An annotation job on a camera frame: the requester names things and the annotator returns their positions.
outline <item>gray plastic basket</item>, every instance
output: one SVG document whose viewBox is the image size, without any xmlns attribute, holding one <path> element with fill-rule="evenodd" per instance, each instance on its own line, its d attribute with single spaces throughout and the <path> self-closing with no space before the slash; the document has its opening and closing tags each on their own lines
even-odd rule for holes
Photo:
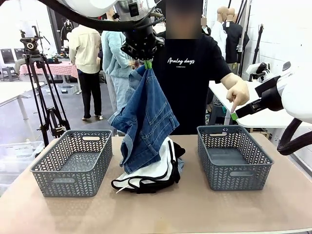
<svg viewBox="0 0 312 234">
<path fill-rule="evenodd" d="M 245 128 L 202 126 L 197 131 L 198 155 L 212 190 L 263 189 L 273 160 Z"/>
<path fill-rule="evenodd" d="M 112 131 L 69 130 L 31 168 L 45 197 L 95 196 L 112 159 Z"/>
</svg>

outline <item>basket rim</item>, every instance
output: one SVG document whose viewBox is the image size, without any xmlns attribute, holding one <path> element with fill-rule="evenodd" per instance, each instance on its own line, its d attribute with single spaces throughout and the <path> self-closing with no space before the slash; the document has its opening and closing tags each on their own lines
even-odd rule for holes
<svg viewBox="0 0 312 234">
<path fill-rule="evenodd" d="M 108 139 L 112 137 L 112 133 L 113 133 L 112 130 L 68 130 L 68 131 L 66 131 L 60 138 L 57 139 L 57 141 L 56 141 L 55 144 L 57 144 L 59 141 L 61 141 L 63 138 L 65 138 L 69 133 L 74 133 L 74 132 L 109 132 L 110 134 L 109 134 L 109 136 L 108 136 Z M 83 173 L 88 173 L 88 172 L 91 172 L 91 171 L 94 169 L 95 165 L 97 164 L 98 159 L 99 159 L 101 153 L 103 152 L 104 148 L 106 147 L 107 142 L 108 142 L 108 141 L 105 142 L 105 144 L 104 144 L 102 150 L 99 152 L 99 154 L 98 154 L 98 156 L 97 156 L 97 159 L 96 159 L 96 161 L 95 161 L 93 167 L 92 167 L 90 170 L 88 170 L 88 171 L 36 171 L 36 170 L 34 170 L 34 168 L 35 168 L 39 163 L 42 162 L 42 160 L 45 158 L 45 156 L 46 156 L 48 153 L 50 153 L 50 152 L 52 151 L 53 147 L 51 147 L 51 148 L 50 148 L 47 152 L 45 152 L 45 153 L 42 155 L 42 157 L 31 167 L 30 172 L 33 172 L 33 173 L 57 173 L 57 174 L 58 174 L 58 173 L 81 173 L 81 172 L 83 172 Z"/>
<path fill-rule="evenodd" d="M 225 128 L 225 127 L 231 127 L 231 128 L 239 128 L 241 129 L 245 134 L 247 134 L 251 140 L 253 141 L 253 143 L 259 148 L 259 150 L 262 151 L 262 153 L 264 153 L 264 155 L 271 161 L 271 163 L 266 163 L 266 164 L 229 164 L 229 165 L 224 165 L 224 164 L 216 164 L 216 163 L 213 163 L 211 157 L 210 157 L 210 154 L 207 150 L 207 147 L 205 146 L 205 143 L 204 143 L 204 140 L 203 138 L 201 137 L 201 134 L 199 132 L 199 129 L 202 129 L 202 128 Z M 213 164 L 214 166 L 225 166 L 225 167 L 229 167 L 229 166 L 246 166 L 246 167 L 252 167 L 252 166 L 272 166 L 274 164 L 274 160 L 263 150 L 263 147 L 261 145 L 258 144 L 258 142 L 256 142 L 256 140 L 250 135 L 249 132 L 247 132 L 247 130 L 240 126 L 240 125 L 220 125 L 220 126 L 217 126 L 217 125 L 210 125 L 210 126 L 198 126 L 197 127 L 197 137 L 200 138 L 202 144 L 204 145 L 204 148 L 205 148 L 205 151 L 208 155 L 208 158 L 209 158 L 209 161 L 211 164 Z"/>
</svg>

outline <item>human hand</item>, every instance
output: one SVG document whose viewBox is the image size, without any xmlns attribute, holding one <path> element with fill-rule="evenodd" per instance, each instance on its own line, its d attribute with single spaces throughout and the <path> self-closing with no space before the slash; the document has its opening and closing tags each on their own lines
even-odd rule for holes
<svg viewBox="0 0 312 234">
<path fill-rule="evenodd" d="M 135 62 L 133 60 L 129 60 L 128 64 L 130 67 L 135 67 Z"/>
<path fill-rule="evenodd" d="M 101 58 L 97 57 L 97 65 L 101 63 Z"/>
<path fill-rule="evenodd" d="M 237 106 L 244 105 L 249 101 L 249 91 L 246 81 L 239 80 L 231 89 L 229 89 L 226 98 L 230 102 L 233 102 L 231 113 L 234 113 Z"/>
</svg>

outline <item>man in black t-shirt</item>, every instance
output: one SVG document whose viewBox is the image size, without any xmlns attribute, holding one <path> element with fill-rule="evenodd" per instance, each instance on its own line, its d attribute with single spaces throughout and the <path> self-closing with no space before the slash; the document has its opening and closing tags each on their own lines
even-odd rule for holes
<svg viewBox="0 0 312 234">
<path fill-rule="evenodd" d="M 173 135 L 197 134 L 205 125 L 209 81 L 229 90 L 232 112 L 249 100 L 248 87 L 231 73 L 221 51 L 211 37 L 201 33 L 201 0 L 166 2 L 165 46 L 157 51 L 153 70 L 180 126 Z"/>
</svg>

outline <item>black pants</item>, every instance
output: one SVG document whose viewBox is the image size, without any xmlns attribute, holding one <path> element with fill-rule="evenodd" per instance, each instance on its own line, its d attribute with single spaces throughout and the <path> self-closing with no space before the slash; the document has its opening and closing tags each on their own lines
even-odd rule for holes
<svg viewBox="0 0 312 234">
<path fill-rule="evenodd" d="M 99 87 L 98 73 L 95 74 L 80 73 L 78 74 L 78 76 L 82 91 L 84 118 L 91 117 L 90 115 L 91 93 L 94 102 L 94 114 L 100 116 L 102 111 L 102 102 L 101 102 L 101 89 Z"/>
</svg>

